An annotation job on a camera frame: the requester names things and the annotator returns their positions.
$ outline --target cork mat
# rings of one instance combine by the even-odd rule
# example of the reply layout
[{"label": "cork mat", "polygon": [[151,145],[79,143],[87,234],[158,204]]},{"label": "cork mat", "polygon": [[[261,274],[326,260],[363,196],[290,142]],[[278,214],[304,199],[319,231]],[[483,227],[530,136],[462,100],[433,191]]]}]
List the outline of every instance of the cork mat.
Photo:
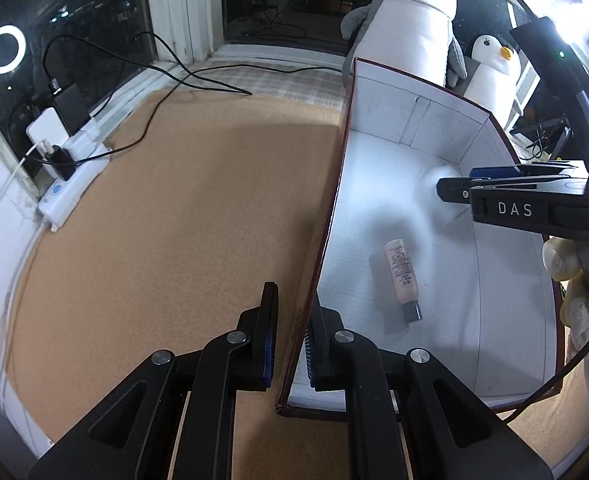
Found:
[{"label": "cork mat", "polygon": [[[154,94],[111,137],[136,139]],[[146,139],[115,156],[41,241],[10,334],[20,400],[59,439],[151,352],[201,349],[280,288],[276,373],[338,138],[338,112],[175,92]],[[347,477],[345,426],[274,413],[240,392],[234,478]]]}]

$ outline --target white cardboard box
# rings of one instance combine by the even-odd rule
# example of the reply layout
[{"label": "white cardboard box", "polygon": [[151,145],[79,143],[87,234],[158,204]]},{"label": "white cardboard box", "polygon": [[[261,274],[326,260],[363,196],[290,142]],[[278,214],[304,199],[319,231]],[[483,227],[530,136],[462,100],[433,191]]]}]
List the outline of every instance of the white cardboard box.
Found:
[{"label": "white cardboard box", "polygon": [[[333,202],[297,299],[278,409],[322,418],[345,410],[343,392],[309,386],[302,343],[315,290],[347,329],[398,353],[426,348],[486,404],[508,409],[564,361],[561,297],[541,261],[544,240],[474,223],[469,206],[441,202],[435,186],[475,167],[516,164],[516,155],[478,105],[373,62],[357,60],[355,74],[340,170],[330,177]],[[383,250],[396,238],[420,288],[423,320],[410,325]]]}]

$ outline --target screw head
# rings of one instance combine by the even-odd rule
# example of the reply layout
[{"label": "screw head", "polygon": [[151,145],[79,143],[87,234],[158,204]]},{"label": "screw head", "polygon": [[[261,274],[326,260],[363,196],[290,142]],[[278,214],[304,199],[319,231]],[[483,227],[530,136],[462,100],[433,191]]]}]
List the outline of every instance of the screw head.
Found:
[{"label": "screw head", "polygon": [[410,352],[410,358],[415,363],[427,363],[430,361],[430,354],[427,350],[423,350],[422,348],[415,348],[412,352]]},{"label": "screw head", "polygon": [[156,365],[164,365],[169,363],[172,359],[172,354],[167,350],[157,350],[154,354],[152,354],[152,362]]},{"label": "screw head", "polygon": [[335,333],[335,339],[340,343],[351,343],[354,341],[354,334],[350,330],[339,330]]},{"label": "screw head", "polygon": [[228,343],[232,343],[233,345],[238,345],[243,343],[246,340],[246,333],[241,332],[241,330],[235,330],[234,332],[230,332],[227,336]]}]

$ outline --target black cable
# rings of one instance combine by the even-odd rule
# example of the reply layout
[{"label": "black cable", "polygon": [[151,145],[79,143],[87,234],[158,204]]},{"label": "black cable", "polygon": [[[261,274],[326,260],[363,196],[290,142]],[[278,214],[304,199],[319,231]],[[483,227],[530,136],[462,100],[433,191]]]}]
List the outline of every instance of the black cable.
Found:
[{"label": "black cable", "polygon": [[[532,144],[530,144],[529,146],[526,146],[526,150],[529,148],[532,148],[532,156],[529,158],[522,158],[521,161],[522,162],[529,162],[531,160],[534,160],[535,158],[541,158],[541,156],[543,156],[543,153],[545,152],[545,150],[547,150],[549,148],[549,137],[545,137],[545,139],[548,141],[545,145],[545,147],[543,147],[543,140],[541,139],[541,125],[538,124],[537,128],[536,128],[536,136],[537,136],[537,140],[535,140]],[[535,154],[534,150],[538,148],[539,151]]]},{"label": "black cable", "polygon": [[[148,30],[143,30],[142,32],[139,32],[135,37],[132,38],[132,40],[130,40],[130,43],[127,46],[126,49],[126,54],[128,54],[130,52],[130,48],[132,47],[132,45],[134,44],[134,42],[140,38],[141,36],[144,35],[148,35],[148,36],[152,36],[153,38],[156,38],[157,40],[159,40],[161,42],[161,44],[163,44],[163,46],[165,48],[167,48],[167,50],[169,51],[169,53],[172,54],[172,57],[174,57],[175,61],[177,62],[177,64],[186,71],[186,73],[188,75],[194,75],[193,72],[190,72],[190,69],[188,69],[188,67],[186,67],[183,63],[181,63],[181,60],[178,59],[177,54],[175,54],[175,52],[170,48],[170,46],[165,42],[165,40],[163,40],[163,38],[161,38],[159,35],[155,34],[154,32],[149,32]],[[123,73],[124,73],[124,69],[126,68],[126,61],[123,61],[121,63],[121,70],[119,70],[119,75],[118,78],[116,79],[116,82],[114,84],[114,87],[112,89],[112,91],[110,92],[110,95],[108,96],[108,99],[106,100],[105,103],[103,103],[103,105],[97,110],[97,112],[94,113],[94,115],[92,115],[93,117],[97,117],[105,108],[106,106],[108,106],[108,103],[112,100],[114,93],[119,89],[119,83],[121,82],[121,78],[123,77]],[[252,95],[251,93],[248,93],[246,90],[241,89],[241,88],[237,88],[236,86],[232,86],[229,85],[227,83],[224,83],[222,81],[216,81],[215,79],[208,79],[206,77],[199,77],[197,75],[194,75],[194,77],[196,77],[197,79],[200,79],[202,81],[206,81],[206,82],[210,82],[210,83],[215,83],[218,85],[222,85],[225,86],[226,88],[229,88],[231,90],[236,90],[239,93],[245,94],[245,95]]]},{"label": "black cable", "polygon": [[[142,142],[143,139],[145,139],[145,136],[148,134],[148,129],[150,127],[150,123],[152,122],[154,116],[156,115],[157,110],[159,109],[159,106],[161,106],[161,104],[163,102],[165,102],[165,100],[168,97],[170,97],[172,95],[172,93],[179,86],[184,85],[184,86],[189,86],[190,88],[196,88],[196,89],[207,90],[207,91],[226,91],[226,90],[218,89],[218,88],[201,88],[201,87],[196,87],[196,86],[190,85],[188,83],[185,83],[186,79],[188,79],[191,76],[192,77],[196,77],[198,79],[201,79],[203,81],[216,82],[218,84],[222,84],[222,85],[225,85],[225,86],[228,86],[228,87],[231,87],[231,88],[236,88],[236,87],[232,87],[231,85],[228,85],[227,83],[224,83],[224,82],[221,82],[221,81],[216,81],[216,80],[213,80],[213,79],[208,79],[208,78],[204,78],[204,77],[198,76],[197,74],[200,73],[200,72],[209,72],[211,70],[222,70],[222,69],[226,69],[226,68],[236,68],[236,67],[258,68],[258,69],[261,69],[261,70],[268,70],[269,72],[278,72],[278,73],[284,73],[284,74],[293,74],[293,73],[297,73],[297,72],[304,72],[306,70],[332,70],[334,72],[339,72],[339,73],[341,72],[341,70],[339,70],[338,68],[324,67],[324,66],[307,66],[307,67],[303,67],[303,68],[296,68],[294,70],[283,70],[283,69],[279,69],[279,68],[273,68],[273,67],[261,66],[261,65],[254,65],[254,64],[250,64],[250,63],[236,63],[236,64],[231,64],[231,65],[213,66],[213,67],[208,67],[208,68],[202,68],[200,70],[195,70],[193,72],[193,71],[187,69],[187,67],[185,67],[183,65],[183,63],[180,62],[180,60],[178,60],[178,58],[177,58],[176,54],[174,53],[174,51],[172,51],[172,49],[168,46],[168,44],[165,41],[163,41],[162,38],[159,38],[153,32],[147,32],[147,31],[146,32],[139,33],[136,36],[136,38],[138,36],[142,35],[142,34],[150,34],[150,35],[153,35],[156,38],[158,38],[158,40],[161,41],[164,44],[164,46],[168,49],[168,51],[172,54],[172,56],[177,60],[177,62],[181,65],[181,67],[184,70],[186,70],[186,72],[188,72],[188,74],[183,79],[180,79],[179,80],[178,78],[175,78],[174,76],[172,76],[167,71],[163,71],[163,73],[165,73],[166,75],[169,75],[170,77],[172,77],[172,79],[174,79],[174,80],[176,80],[178,82],[177,82],[177,85],[172,90],[170,90],[170,92],[168,92],[168,94],[165,95],[165,97],[161,101],[159,101],[157,103],[157,105],[154,107],[154,110],[152,111],[152,114],[150,115],[150,118],[148,119],[148,122],[145,125],[145,128],[143,130],[143,134],[141,135],[141,137],[139,137],[139,139],[135,140],[134,142],[131,142],[130,144],[127,144],[126,146],[123,146],[123,147],[120,147],[120,148],[115,148],[114,150],[109,150],[108,152],[105,152],[105,153],[100,153],[100,155],[94,155],[94,156],[89,156],[87,158],[82,158],[81,160],[76,160],[74,162],[50,162],[49,160],[43,160],[41,158],[36,158],[36,157],[32,157],[32,156],[27,156],[26,157],[26,160],[33,160],[33,161],[39,162],[41,164],[48,164],[50,166],[55,166],[55,167],[56,166],[78,166],[80,164],[83,164],[85,162],[89,162],[91,160],[97,160],[98,158],[103,158],[103,157],[108,156],[108,155],[114,155],[115,153],[124,152],[125,150],[129,150],[130,148],[135,147],[137,144],[139,144],[140,142]],[[106,53],[108,53],[108,54],[110,54],[110,55],[112,55],[114,57],[117,57],[118,59],[121,59],[120,56],[118,56],[116,54],[113,54],[112,52],[106,51]],[[249,92],[247,90],[244,90],[243,93],[246,94],[246,95],[252,95],[252,92]],[[18,110],[19,106],[21,106],[21,105],[17,105],[17,107],[14,108],[14,110],[10,114],[10,117],[8,118],[8,139],[10,140],[11,146],[12,146],[12,140],[10,138],[10,126],[12,124],[12,117],[14,116],[14,113],[16,112],[16,110]]]},{"label": "black cable", "polygon": [[549,381],[543,384],[538,390],[536,390],[530,397],[524,400],[521,405],[514,410],[514,412],[506,417],[503,421],[506,424],[512,422],[516,417],[522,414],[531,404],[535,403],[539,400],[543,395],[549,392],[549,390],[554,387],[561,379],[567,376],[577,365],[589,354],[589,339],[587,343],[583,345],[583,347],[577,352],[577,354],[568,361],[568,363],[561,368],[554,377],[552,377]]},{"label": "black cable", "polygon": [[530,9],[528,4],[526,4],[526,2],[524,0],[516,0],[516,1],[519,3],[521,8],[524,10],[524,12],[528,15],[528,18],[530,19],[531,22],[535,22],[536,20],[539,19],[539,17],[534,12],[532,12],[532,9]]},{"label": "black cable", "polygon": [[91,160],[97,160],[98,158],[103,158],[103,157],[108,156],[108,155],[114,155],[115,153],[121,153],[121,152],[124,152],[125,150],[129,150],[130,148],[135,147],[137,144],[140,144],[141,142],[143,142],[143,139],[145,139],[145,137],[148,135],[148,130],[150,129],[150,124],[152,124],[152,120],[154,119],[155,115],[157,114],[157,111],[159,110],[159,107],[165,102],[165,100],[168,97],[170,97],[174,93],[174,91],[177,88],[179,88],[181,86],[182,81],[184,81],[188,77],[190,77],[190,74],[186,75],[183,78],[183,80],[180,80],[180,82],[177,83],[172,88],[172,90],[170,90],[163,97],[163,99],[161,99],[155,105],[154,109],[152,110],[152,113],[150,114],[150,117],[148,118],[148,122],[145,124],[145,128],[143,128],[143,133],[142,133],[141,137],[139,137],[134,142],[131,142],[130,144],[126,144],[125,146],[122,146],[120,148],[115,148],[114,150],[109,150],[108,152],[105,152],[105,153],[100,153],[99,155],[93,155],[93,156],[89,156],[87,158],[82,158],[81,160],[75,160],[74,162],[50,162],[49,160],[41,160],[39,158],[33,158],[33,157],[26,157],[26,160],[35,160],[36,162],[40,162],[42,164],[49,164],[50,166],[77,166],[77,165],[80,165],[80,164],[84,164],[85,162],[89,162]]},{"label": "black cable", "polygon": [[[299,25],[295,25],[293,23],[284,23],[283,20],[281,20],[281,18],[280,18],[280,16],[284,12],[286,12],[287,9],[289,9],[289,7],[292,4],[292,1],[288,0],[286,6],[283,7],[283,9],[281,9],[281,10],[279,10],[279,8],[281,7],[279,0],[275,0],[275,1],[276,1],[276,11],[274,14],[274,18],[270,18],[266,11],[263,12],[264,16],[268,20],[269,25],[267,27],[264,27],[264,28],[261,28],[261,29],[255,31],[255,32],[249,32],[248,35],[258,38],[259,40],[264,40],[264,41],[305,40],[306,38],[308,38],[308,31],[305,30],[305,28],[300,27]],[[277,27],[296,28],[296,29],[302,31],[303,35],[302,36],[292,36],[290,34],[284,34],[282,32],[277,31],[276,30]],[[263,32],[270,32],[272,34],[272,36],[262,35]]]},{"label": "black cable", "polygon": [[210,70],[222,70],[224,68],[238,68],[238,67],[247,67],[247,68],[260,68],[261,70],[268,70],[270,72],[278,72],[280,74],[295,74],[297,72],[304,72],[306,70],[332,70],[332,72],[341,73],[340,68],[334,68],[332,66],[306,66],[304,68],[296,68],[294,70],[284,70],[281,68],[273,68],[271,66],[262,66],[262,65],[254,65],[251,63],[235,63],[231,65],[221,65],[221,66],[210,66],[208,68],[201,68],[199,70],[195,70],[194,73],[200,72],[208,72]]},{"label": "black cable", "polygon": [[[158,38],[158,40],[161,41],[164,44],[164,46],[170,51],[170,53],[175,58],[175,60],[177,61],[177,63],[184,70],[186,70],[187,72],[190,72],[189,70],[186,69],[185,65],[183,65],[183,63],[181,63],[181,61],[178,59],[177,55],[174,53],[174,51],[172,51],[172,49],[168,46],[168,44],[165,41],[163,41],[161,38],[159,38],[153,32],[147,32],[147,31],[140,32],[138,34],[138,36],[139,35],[142,35],[142,34],[150,34],[150,35],[155,36],[156,38]],[[226,86],[228,88],[225,88],[225,89],[223,89],[223,88],[205,88],[205,87],[201,87],[201,86],[191,85],[189,83],[186,83],[184,81],[181,81],[181,79],[179,79],[178,77],[172,75],[167,70],[163,70],[162,68],[159,68],[158,66],[154,66],[154,65],[151,65],[151,64],[147,64],[147,63],[141,63],[141,62],[135,61],[133,59],[128,59],[127,57],[120,56],[119,54],[115,54],[114,52],[110,52],[108,49],[103,48],[102,46],[100,46],[100,45],[98,45],[96,43],[92,43],[91,41],[86,40],[85,38],[82,38],[81,36],[74,36],[72,34],[59,34],[58,36],[55,36],[54,38],[52,38],[52,40],[50,40],[50,43],[48,43],[48,45],[46,46],[46,50],[44,51],[44,56],[43,56],[42,63],[43,63],[43,67],[44,67],[44,72],[46,72],[46,75],[47,75],[47,77],[48,77],[48,79],[50,81],[52,81],[53,78],[52,78],[52,76],[50,75],[50,72],[47,69],[47,64],[46,64],[47,55],[48,55],[48,52],[50,51],[50,48],[52,47],[52,44],[56,40],[59,40],[61,38],[67,38],[67,39],[70,39],[70,40],[76,40],[76,41],[80,41],[81,43],[88,44],[89,46],[92,46],[92,47],[96,48],[97,50],[100,50],[101,52],[103,52],[105,54],[108,54],[109,56],[112,56],[112,57],[114,57],[116,59],[120,59],[123,62],[131,63],[133,65],[140,66],[142,68],[149,68],[149,69],[154,70],[156,72],[162,73],[162,74],[168,76],[169,78],[173,79],[174,81],[176,81],[180,85],[188,86],[190,88],[194,88],[194,89],[197,89],[197,90],[215,90],[215,91],[218,91],[218,92],[240,93],[240,94],[245,94],[245,95],[252,95],[251,92],[248,92],[247,90],[244,90],[242,88],[232,87],[231,85],[228,85],[228,84],[225,84],[225,83],[220,83],[220,82],[214,81],[214,80],[208,80],[208,81],[214,82],[214,83],[217,83],[217,84],[221,84],[222,86]]]}]

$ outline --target large penguin plush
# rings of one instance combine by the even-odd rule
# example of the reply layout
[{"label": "large penguin plush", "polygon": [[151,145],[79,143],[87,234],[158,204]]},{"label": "large penguin plush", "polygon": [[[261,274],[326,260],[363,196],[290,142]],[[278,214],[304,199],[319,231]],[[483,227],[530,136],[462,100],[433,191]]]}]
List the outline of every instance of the large penguin plush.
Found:
[{"label": "large penguin plush", "polygon": [[516,83],[521,75],[519,55],[509,46],[501,45],[494,36],[480,36],[474,42],[472,59],[478,63],[471,67],[463,96],[493,113],[504,128],[510,118]]},{"label": "large penguin plush", "polygon": [[452,32],[457,0],[373,0],[341,21],[341,35],[356,40],[343,64],[350,80],[354,57],[376,61],[445,85],[448,61],[466,77],[463,53]]}]

